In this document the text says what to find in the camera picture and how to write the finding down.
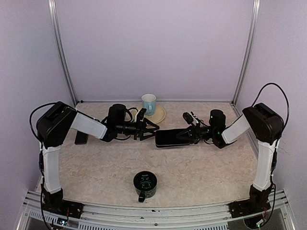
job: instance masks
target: beige saucer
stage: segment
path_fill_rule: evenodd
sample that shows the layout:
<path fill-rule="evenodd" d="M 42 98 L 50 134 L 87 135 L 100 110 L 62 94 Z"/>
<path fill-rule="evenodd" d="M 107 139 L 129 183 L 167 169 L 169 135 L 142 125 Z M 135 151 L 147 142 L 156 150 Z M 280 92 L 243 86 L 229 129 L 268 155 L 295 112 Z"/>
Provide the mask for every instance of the beige saucer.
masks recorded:
<path fill-rule="evenodd" d="M 140 110 L 140 109 L 142 109 L 142 106 L 139 105 L 136 108 L 138 110 Z M 132 116 L 135 117 L 137 111 L 133 110 L 131 113 L 132 113 Z M 145 115 L 144 117 L 146 117 L 151 122 L 153 122 L 155 124 L 158 124 L 158 123 L 160 123 L 161 121 L 164 120 L 165 115 L 166 115 L 165 109 L 162 106 L 156 104 L 155 105 L 155 113 L 153 115 L 151 115 L 151 116 Z"/>

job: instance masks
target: dark green mug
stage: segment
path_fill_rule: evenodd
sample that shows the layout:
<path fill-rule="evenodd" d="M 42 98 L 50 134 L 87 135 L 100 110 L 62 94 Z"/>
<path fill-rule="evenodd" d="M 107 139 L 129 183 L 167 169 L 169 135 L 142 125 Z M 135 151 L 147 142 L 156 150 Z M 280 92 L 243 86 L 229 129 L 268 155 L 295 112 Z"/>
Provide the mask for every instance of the dark green mug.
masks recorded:
<path fill-rule="evenodd" d="M 146 198 L 150 198 L 155 194 L 157 182 L 156 176 L 149 171 L 142 171 L 135 175 L 133 184 L 139 195 L 140 203 L 143 203 Z"/>

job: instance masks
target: mug handle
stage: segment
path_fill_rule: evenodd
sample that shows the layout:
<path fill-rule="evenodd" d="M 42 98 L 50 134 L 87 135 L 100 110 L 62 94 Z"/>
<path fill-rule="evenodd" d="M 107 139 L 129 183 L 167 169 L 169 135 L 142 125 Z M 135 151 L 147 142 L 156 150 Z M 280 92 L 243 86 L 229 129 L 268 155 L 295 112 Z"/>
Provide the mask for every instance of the mug handle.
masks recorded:
<path fill-rule="evenodd" d="M 143 203 L 145 200 L 145 192 L 140 192 L 140 195 L 139 195 L 139 202 L 140 203 Z"/>

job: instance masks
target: white wall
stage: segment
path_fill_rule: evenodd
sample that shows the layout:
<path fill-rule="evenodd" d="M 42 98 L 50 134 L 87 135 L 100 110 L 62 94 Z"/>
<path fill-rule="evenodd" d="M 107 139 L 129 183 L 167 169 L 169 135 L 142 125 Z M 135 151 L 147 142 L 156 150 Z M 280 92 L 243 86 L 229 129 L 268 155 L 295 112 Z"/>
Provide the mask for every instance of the white wall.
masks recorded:
<path fill-rule="evenodd" d="M 40 175 L 29 115 L 44 103 L 71 101 L 46 0 L 1 0 L 0 34 L 0 228 L 12 230 Z"/>
<path fill-rule="evenodd" d="M 231 101 L 253 0 L 57 1 L 79 100 Z"/>
<path fill-rule="evenodd" d="M 250 106 L 267 82 L 276 82 L 290 102 L 290 120 L 281 139 L 274 180 L 284 188 L 298 229 L 307 226 L 307 1 L 261 1 L 247 77 L 238 108 Z M 274 86 L 259 102 L 286 117 L 286 104 Z"/>

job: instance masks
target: black phone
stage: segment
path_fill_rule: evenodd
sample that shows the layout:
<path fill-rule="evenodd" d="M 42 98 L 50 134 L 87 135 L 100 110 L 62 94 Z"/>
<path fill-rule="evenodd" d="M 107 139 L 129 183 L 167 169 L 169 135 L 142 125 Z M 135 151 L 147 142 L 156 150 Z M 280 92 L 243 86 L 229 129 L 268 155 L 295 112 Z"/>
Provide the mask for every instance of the black phone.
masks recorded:
<path fill-rule="evenodd" d="M 182 132 L 183 130 L 185 130 L 185 128 L 157 130 L 155 132 L 155 145 L 158 148 L 189 145 L 190 142 L 188 140 L 182 140 L 176 137 L 176 135 Z"/>
<path fill-rule="evenodd" d="M 88 134 L 78 131 L 75 139 L 75 145 L 85 145 L 87 143 Z"/>

